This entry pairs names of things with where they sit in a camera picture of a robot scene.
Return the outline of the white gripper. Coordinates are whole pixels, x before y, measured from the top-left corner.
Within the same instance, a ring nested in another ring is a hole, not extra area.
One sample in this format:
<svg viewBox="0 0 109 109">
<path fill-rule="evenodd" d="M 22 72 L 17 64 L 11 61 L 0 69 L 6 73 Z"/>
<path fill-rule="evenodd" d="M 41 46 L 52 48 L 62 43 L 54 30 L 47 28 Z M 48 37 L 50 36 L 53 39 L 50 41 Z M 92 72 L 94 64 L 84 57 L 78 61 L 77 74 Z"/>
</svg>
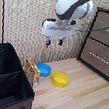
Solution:
<svg viewBox="0 0 109 109">
<path fill-rule="evenodd" d="M 75 32 L 76 21 L 63 21 L 57 22 L 56 19 L 49 18 L 44 20 L 42 23 L 41 33 L 45 37 L 71 37 Z M 60 39 L 58 45 L 63 46 L 64 40 Z M 46 46 L 50 46 L 51 40 L 48 39 L 46 42 Z"/>
</svg>

